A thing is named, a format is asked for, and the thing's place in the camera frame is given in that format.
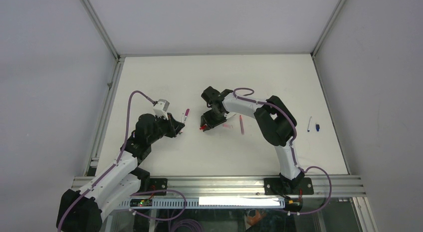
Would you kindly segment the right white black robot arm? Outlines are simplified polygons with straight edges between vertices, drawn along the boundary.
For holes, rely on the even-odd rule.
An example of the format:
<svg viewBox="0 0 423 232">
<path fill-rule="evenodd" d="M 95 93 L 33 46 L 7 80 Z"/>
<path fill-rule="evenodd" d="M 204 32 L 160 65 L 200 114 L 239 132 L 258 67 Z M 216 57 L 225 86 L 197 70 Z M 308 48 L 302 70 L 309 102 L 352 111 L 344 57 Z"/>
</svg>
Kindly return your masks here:
<svg viewBox="0 0 423 232">
<path fill-rule="evenodd" d="M 282 190 L 293 195 L 300 190 L 305 175 L 297 162 L 293 145 L 297 137 L 296 119 L 279 97 L 261 100 L 252 98 L 253 93 L 252 89 L 246 95 L 239 95 L 236 89 L 219 92 L 211 86 L 206 88 L 201 97 L 209 110 L 201 116 L 201 130 L 223 124 L 229 113 L 255 119 L 264 139 L 275 147 Z"/>
</svg>

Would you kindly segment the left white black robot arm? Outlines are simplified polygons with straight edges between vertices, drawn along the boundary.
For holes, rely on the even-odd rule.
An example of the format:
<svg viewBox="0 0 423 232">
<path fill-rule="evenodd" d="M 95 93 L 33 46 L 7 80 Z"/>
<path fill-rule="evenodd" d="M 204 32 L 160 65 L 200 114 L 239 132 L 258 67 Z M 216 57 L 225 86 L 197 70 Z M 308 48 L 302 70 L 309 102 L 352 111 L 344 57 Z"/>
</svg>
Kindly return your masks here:
<svg viewBox="0 0 423 232">
<path fill-rule="evenodd" d="M 107 216 L 132 194 L 150 189 L 150 173 L 139 168 L 152 144 L 163 137 L 174 138 L 184 128 L 171 113 L 139 116 L 134 131 L 127 134 L 121 152 L 90 182 L 61 197 L 56 227 L 59 232 L 98 232 Z"/>
</svg>

